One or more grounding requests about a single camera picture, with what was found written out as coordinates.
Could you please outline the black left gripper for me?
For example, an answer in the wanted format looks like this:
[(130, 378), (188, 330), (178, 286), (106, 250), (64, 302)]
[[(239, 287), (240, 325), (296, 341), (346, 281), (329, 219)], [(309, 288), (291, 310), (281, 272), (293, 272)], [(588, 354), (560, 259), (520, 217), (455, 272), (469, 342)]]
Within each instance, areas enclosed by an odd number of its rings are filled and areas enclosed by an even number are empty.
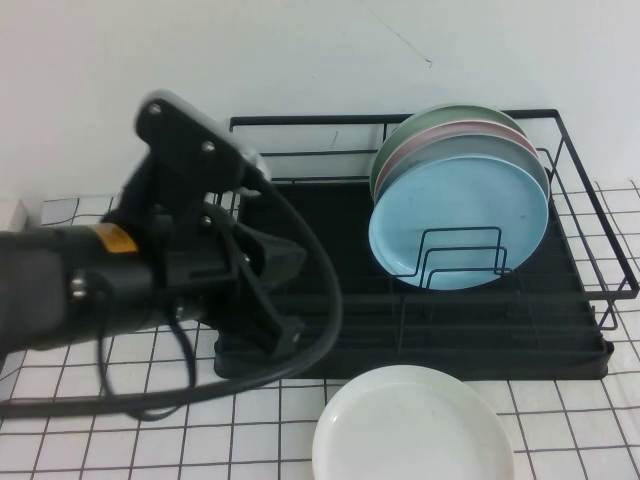
[(290, 355), (304, 323), (281, 314), (270, 294), (306, 258), (294, 241), (238, 223), (218, 204), (203, 201), (180, 215), (153, 206), (153, 308), (168, 321), (181, 308), (205, 316), (212, 301), (233, 291), (234, 332), (272, 356)]

